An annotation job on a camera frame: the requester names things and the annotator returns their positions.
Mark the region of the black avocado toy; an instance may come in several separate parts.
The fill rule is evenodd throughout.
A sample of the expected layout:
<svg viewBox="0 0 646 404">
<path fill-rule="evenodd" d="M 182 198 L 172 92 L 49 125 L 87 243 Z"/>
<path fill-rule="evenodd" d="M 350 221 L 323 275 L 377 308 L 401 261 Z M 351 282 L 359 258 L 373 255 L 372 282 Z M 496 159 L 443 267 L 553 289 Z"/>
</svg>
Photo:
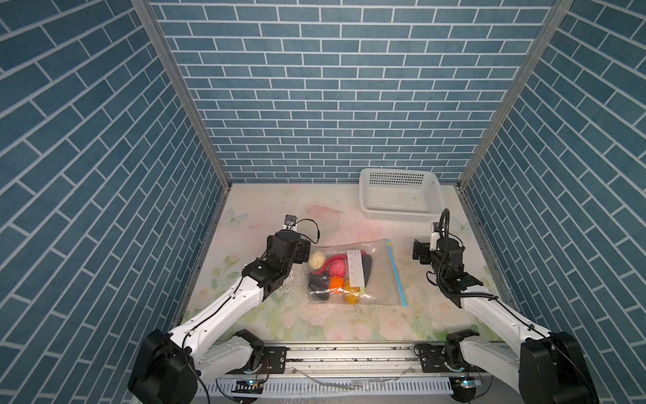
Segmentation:
<svg viewBox="0 0 646 404">
<path fill-rule="evenodd" d="M 329 291 L 330 278 L 325 274 L 308 275 L 308 291 L 314 302 L 327 302 L 330 299 Z"/>
</svg>

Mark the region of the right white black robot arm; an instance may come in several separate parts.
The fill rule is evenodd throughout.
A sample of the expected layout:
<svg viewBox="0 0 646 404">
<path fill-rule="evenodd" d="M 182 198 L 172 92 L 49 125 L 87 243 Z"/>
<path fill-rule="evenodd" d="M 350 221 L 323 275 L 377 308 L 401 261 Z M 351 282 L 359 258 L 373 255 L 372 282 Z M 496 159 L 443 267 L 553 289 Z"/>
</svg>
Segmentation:
<svg viewBox="0 0 646 404">
<path fill-rule="evenodd" d="M 464 246 L 452 237 L 415 240 L 412 247 L 413 260 L 431 267 L 439 291 L 502 342 L 491 343 L 470 329 L 450 333 L 442 350 L 445 367 L 454 373 L 484 370 L 526 403 L 599 402 L 577 339 L 540 326 L 504 303 L 465 271 L 463 253 Z"/>
</svg>

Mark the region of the dark purple eggplant toy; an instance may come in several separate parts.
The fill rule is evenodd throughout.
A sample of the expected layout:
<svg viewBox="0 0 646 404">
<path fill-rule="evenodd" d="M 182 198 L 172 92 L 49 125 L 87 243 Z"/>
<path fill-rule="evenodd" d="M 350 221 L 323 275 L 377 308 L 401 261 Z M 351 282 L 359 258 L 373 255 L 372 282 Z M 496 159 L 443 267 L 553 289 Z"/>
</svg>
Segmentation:
<svg viewBox="0 0 646 404">
<path fill-rule="evenodd" d="M 363 279 L 364 279 L 364 286 L 368 285 L 370 275 L 372 273 L 372 268 L 373 268 L 373 258 L 369 254 L 363 254 L 362 256 L 362 269 L 363 269 Z"/>
</svg>

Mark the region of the clear zip top bag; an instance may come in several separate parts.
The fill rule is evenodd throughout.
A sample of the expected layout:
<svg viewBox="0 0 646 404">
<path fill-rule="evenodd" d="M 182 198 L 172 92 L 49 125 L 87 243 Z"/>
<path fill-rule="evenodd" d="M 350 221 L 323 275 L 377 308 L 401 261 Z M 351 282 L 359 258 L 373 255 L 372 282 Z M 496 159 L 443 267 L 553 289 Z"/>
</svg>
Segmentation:
<svg viewBox="0 0 646 404">
<path fill-rule="evenodd" d="M 395 264 L 395 255 L 392 242 L 389 239 L 380 239 L 373 242 L 361 242 L 355 244 L 346 244 L 331 247 L 318 247 L 311 251 L 321 251 L 326 254 L 326 259 L 337 254 L 344 254 L 347 251 L 355 250 L 352 255 L 348 255 L 351 264 L 348 265 L 348 273 L 345 281 L 351 286 L 360 287 L 362 294 L 359 303 L 351 306 L 407 306 L 405 299 L 404 287 Z M 361 250 L 371 255 L 373 258 L 373 268 L 367 286 L 364 286 Z M 333 304 L 349 305 L 344 301 L 343 293 L 333 295 L 330 293 L 330 299 L 327 302 L 314 302 L 310 298 L 308 291 L 308 275 L 313 274 L 314 269 L 308 264 L 304 265 L 304 285 L 309 303 L 311 304 Z"/>
</svg>

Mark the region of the orange crinkled food toy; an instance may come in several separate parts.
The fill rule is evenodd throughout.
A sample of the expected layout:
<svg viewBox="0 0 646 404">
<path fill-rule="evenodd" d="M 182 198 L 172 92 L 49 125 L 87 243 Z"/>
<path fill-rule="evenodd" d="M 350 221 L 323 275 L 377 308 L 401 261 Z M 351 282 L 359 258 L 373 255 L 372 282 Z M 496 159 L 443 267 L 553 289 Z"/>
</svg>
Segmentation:
<svg viewBox="0 0 646 404">
<path fill-rule="evenodd" d="M 338 295 L 343 293 L 343 286 L 345 283 L 345 279 L 339 276 L 331 276 L 330 278 L 330 283 L 329 283 L 329 292 L 333 295 Z"/>
</svg>

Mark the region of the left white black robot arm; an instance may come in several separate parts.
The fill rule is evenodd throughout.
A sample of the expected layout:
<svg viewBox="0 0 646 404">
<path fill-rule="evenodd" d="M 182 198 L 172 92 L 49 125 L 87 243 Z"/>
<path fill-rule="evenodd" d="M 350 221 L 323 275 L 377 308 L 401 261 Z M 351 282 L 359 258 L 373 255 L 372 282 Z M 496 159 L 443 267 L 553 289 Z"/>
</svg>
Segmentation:
<svg viewBox="0 0 646 404">
<path fill-rule="evenodd" d="M 309 260 L 311 244 L 299 232 L 276 232 L 261 257 L 247 264 L 220 298 L 167 333 L 150 332 L 136 355 L 129 391 L 142 403 L 190 403 L 208 379 L 231 371 L 258 372 L 264 342 L 255 334 L 241 330 L 225 343 L 217 340 L 279 289 L 293 265 Z"/>
</svg>

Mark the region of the cream white bun toy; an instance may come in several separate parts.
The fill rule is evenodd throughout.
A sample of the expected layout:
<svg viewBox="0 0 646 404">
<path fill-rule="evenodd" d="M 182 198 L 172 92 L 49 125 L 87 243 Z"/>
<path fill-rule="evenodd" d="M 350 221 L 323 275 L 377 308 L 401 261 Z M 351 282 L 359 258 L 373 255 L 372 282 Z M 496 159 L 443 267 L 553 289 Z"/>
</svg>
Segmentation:
<svg viewBox="0 0 646 404">
<path fill-rule="evenodd" d="M 326 254 L 324 254 L 324 252 L 321 252 L 321 251 L 314 251 L 310 256 L 308 264 L 311 267 L 311 269 L 318 270 L 323 267 L 325 262 L 326 262 Z"/>
</svg>

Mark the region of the red chili pepper toy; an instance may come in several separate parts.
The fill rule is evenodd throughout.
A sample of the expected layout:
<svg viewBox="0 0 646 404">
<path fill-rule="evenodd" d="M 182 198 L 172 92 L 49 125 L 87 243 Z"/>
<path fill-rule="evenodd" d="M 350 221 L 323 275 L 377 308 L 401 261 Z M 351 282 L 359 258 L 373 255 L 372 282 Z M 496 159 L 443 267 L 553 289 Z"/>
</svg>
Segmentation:
<svg viewBox="0 0 646 404">
<path fill-rule="evenodd" d="M 323 266 L 313 272 L 314 275 L 325 274 L 326 276 L 336 276 L 343 278 L 348 273 L 348 265 L 351 264 L 351 259 L 348 255 L 352 255 L 355 252 L 358 253 L 358 250 L 347 251 L 344 254 L 337 254 L 327 259 Z M 365 277 L 365 283 L 368 283 L 368 276 L 372 269 L 372 257 L 367 254 L 365 251 L 361 250 L 361 259 L 362 259 L 362 269 L 363 277 Z"/>
</svg>

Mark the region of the yellow potato toy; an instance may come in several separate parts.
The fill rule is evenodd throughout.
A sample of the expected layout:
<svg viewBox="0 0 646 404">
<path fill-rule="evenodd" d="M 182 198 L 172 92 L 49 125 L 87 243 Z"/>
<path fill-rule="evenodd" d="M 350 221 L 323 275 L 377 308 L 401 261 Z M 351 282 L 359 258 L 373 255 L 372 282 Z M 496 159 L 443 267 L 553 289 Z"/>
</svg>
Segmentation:
<svg viewBox="0 0 646 404">
<path fill-rule="evenodd" d="M 356 305 L 359 303 L 362 290 L 360 287 L 351 286 L 348 281 L 343 284 L 343 298 L 349 305 Z"/>
</svg>

